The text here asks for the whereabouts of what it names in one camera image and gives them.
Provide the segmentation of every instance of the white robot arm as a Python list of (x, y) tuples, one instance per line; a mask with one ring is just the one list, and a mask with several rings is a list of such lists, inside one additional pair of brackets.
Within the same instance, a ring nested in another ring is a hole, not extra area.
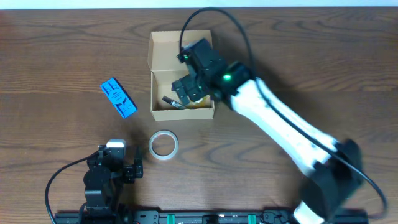
[[(336, 139), (308, 124), (289, 107), (284, 105), (266, 87), (262, 80), (258, 80), (258, 82), (265, 96), (268, 97), (274, 107), (286, 118), (290, 119), (301, 130), (305, 131), (324, 146), (327, 146), (333, 152), (337, 151), (335, 145), (338, 141)], [(279, 144), (307, 177), (314, 172), (314, 165), (317, 162), (324, 164), (330, 158), (327, 152), (302, 136), (271, 109), (258, 92), (254, 80), (248, 80), (238, 88), (238, 94), (231, 97), (231, 106), (237, 113), (253, 121)], [(317, 224), (325, 221), (322, 217), (315, 214), (304, 202), (301, 202), (295, 209), (294, 217), (300, 223)]]

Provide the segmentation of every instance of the small object in box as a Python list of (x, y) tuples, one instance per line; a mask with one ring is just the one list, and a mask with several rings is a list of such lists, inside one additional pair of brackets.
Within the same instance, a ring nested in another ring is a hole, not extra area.
[(101, 89), (104, 91), (105, 95), (117, 109), (123, 119), (126, 119), (128, 116), (137, 111), (137, 107), (131, 100), (130, 96), (115, 78), (111, 78), (110, 80), (104, 82), (101, 85)]
[(163, 100), (164, 102), (166, 102), (166, 103), (168, 103), (168, 104), (170, 104), (170, 105), (172, 105), (172, 106), (178, 108), (178, 109), (187, 109), (186, 107), (182, 106), (179, 102), (177, 102), (177, 101), (175, 101), (175, 100), (173, 100), (173, 99), (170, 99), (170, 98), (167, 97), (167, 96), (163, 96), (162, 100)]

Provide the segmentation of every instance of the cable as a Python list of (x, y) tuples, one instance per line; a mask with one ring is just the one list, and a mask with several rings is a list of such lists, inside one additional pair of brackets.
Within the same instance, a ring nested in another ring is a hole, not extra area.
[(83, 214), (85, 212), (85, 207), (87, 206), (87, 202), (85, 202), (83, 205), (81, 205), (79, 209), (79, 224), (83, 223)]
[(45, 192), (44, 192), (44, 201), (45, 201), (45, 207), (46, 207), (46, 209), (47, 209), (47, 212), (48, 212), (49, 215), (50, 215), (50, 219), (51, 219), (51, 221), (52, 221), (53, 224), (57, 224), (57, 222), (55, 221), (55, 217), (52, 215), (52, 211), (51, 211), (50, 203), (49, 203), (49, 190), (50, 190), (50, 185), (51, 185), (52, 181), (53, 181), (54, 178), (55, 178), (59, 173), (61, 173), (64, 169), (66, 169), (66, 168), (68, 168), (68, 167), (70, 167), (70, 166), (73, 166), (73, 165), (75, 165), (75, 164), (78, 164), (79, 162), (86, 161), (86, 160), (88, 160), (89, 158), (91, 158), (91, 157), (93, 157), (93, 156), (96, 156), (97, 154), (98, 154), (98, 152), (94, 152), (94, 153), (91, 154), (90, 156), (84, 157), (84, 158), (79, 159), (79, 160), (77, 160), (77, 161), (75, 161), (75, 162), (71, 162), (71, 163), (69, 163), (68, 165), (63, 166), (61, 169), (59, 169), (58, 171), (56, 171), (56, 173), (54, 173), (53, 176), (50, 178), (50, 180), (49, 180), (49, 182), (47, 183), (47, 186), (46, 186), (46, 188), (45, 188)]
[(386, 196), (383, 194), (382, 190), (380, 189), (379, 186), (377, 186), (377, 184), (370, 179), (364, 172), (360, 171), (359, 169), (357, 169), (355, 166), (353, 166), (352, 164), (350, 164), (349, 162), (345, 161), (343, 158), (341, 158), (339, 155), (337, 155), (336, 153), (334, 153), (333, 151), (331, 151), (330, 149), (328, 149), (326, 146), (324, 146), (322, 143), (320, 143), (319, 141), (317, 141), (316, 139), (314, 139), (313, 137), (311, 137), (310, 135), (308, 135), (305, 131), (301, 130), (296, 124), (294, 124), (293, 122), (291, 122), (289, 119), (287, 119), (277, 108), (275, 108), (275, 106), (272, 104), (272, 102), (265, 96), (265, 94), (262, 92), (261, 88), (260, 88), (260, 84), (259, 84), (259, 78), (257, 77), (257, 68), (256, 68), (256, 63), (254, 60), (254, 55), (253, 52), (251, 50), (250, 47), (250, 43), (249, 43), (249, 39), (246, 35), (246, 32), (243, 29), (243, 26), (238, 22), (238, 20), (232, 16), (232, 14), (228, 13), (227, 11), (224, 11), (222, 9), (218, 9), (218, 8), (214, 8), (214, 7), (208, 7), (208, 8), (203, 8), (203, 9), (199, 9), (196, 12), (194, 12), (185, 22), (184, 26), (182, 27), (181, 30), (181, 34), (180, 34), (180, 42), (179, 42), (179, 52), (181, 52), (183, 50), (182, 48), (182, 35), (185, 31), (185, 29), (187, 28), (188, 23), (191, 21), (191, 19), (193, 17), (195, 17), (197, 14), (201, 13), (201, 12), (205, 12), (205, 11), (216, 11), (216, 12), (220, 12), (224, 15), (226, 15), (229, 19), (231, 19), (231, 21), (236, 25), (236, 27), (239, 29), (240, 33), (242, 34), (242, 37), (244, 39), (244, 43), (246, 44), (246, 48), (248, 50), (248, 54), (249, 54), (249, 61), (250, 61), (250, 66), (251, 66), (251, 70), (252, 70), (252, 79), (256, 81), (256, 88), (258, 90), (258, 92), (260, 93), (261, 97), (264, 99), (264, 101), (269, 105), (269, 107), (281, 118), (283, 119), (287, 124), (289, 124), (292, 128), (294, 128), (297, 132), (299, 132), (302, 136), (304, 136), (305, 138), (307, 138), (311, 143), (313, 143), (314, 145), (318, 146), (320, 149), (323, 149), (325, 152), (327, 152), (331, 157), (335, 158), (336, 160), (338, 160), (339, 162), (341, 162), (342, 164), (346, 165), (348, 168), (350, 168), (352, 171), (356, 172), (357, 174), (359, 174), (364, 180), (366, 180), (372, 187), (373, 189), (377, 192), (377, 194), (379, 194), (381, 202), (382, 202), (382, 206), (383, 206), (383, 210), (380, 214), (374, 214), (374, 215), (369, 215), (368, 218), (370, 219), (380, 219), (380, 218), (384, 218), (387, 215), (388, 212), (388, 202), (387, 202), (387, 198)]

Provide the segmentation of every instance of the green led light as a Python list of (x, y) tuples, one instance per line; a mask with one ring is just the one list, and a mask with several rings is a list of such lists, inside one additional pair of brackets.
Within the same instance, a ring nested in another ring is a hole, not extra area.
[(230, 75), (230, 74), (225, 74), (225, 75), (223, 76), (223, 78), (224, 78), (224, 80), (226, 80), (226, 81), (230, 81), (230, 80), (231, 80), (231, 75)]

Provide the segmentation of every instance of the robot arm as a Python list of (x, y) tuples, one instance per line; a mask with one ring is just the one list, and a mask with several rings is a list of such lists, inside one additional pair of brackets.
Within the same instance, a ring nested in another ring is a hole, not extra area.
[(223, 101), (257, 124), (308, 177), (302, 188), (302, 202), (294, 211), (299, 223), (331, 220), (339, 206), (363, 183), (357, 173), (332, 158), (308, 137), (361, 169), (358, 146), (353, 141), (340, 144), (308, 124), (284, 105), (262, 80), (253, 80), (246, 66), (239, 62), (228, 65), (205, 39), (184, 47), (177, 58), (187, 65), (189, 71), (187, 76), (172, 83), (184, 106), (206, 95)]
[[(266, 87), (263, 81), (260, 81), (260, 87), (274, 107), (286, 118), (330, 150), (337, 151), (335, 145), (338, 141), (336, 139), (314, 128), (295, 114)], [(307, 177), (315, 170), (314, 165), (317, 162), (324, 164), (330, 158), (327, 152), (312, 144), (267, 105), (256, 88), (256, 81), (248, 80), (241, 85), (238, 88), (238, 94), (231, 96), (230, 100), (232, 109), (253, 121), (267, 133), (285, 150)]]

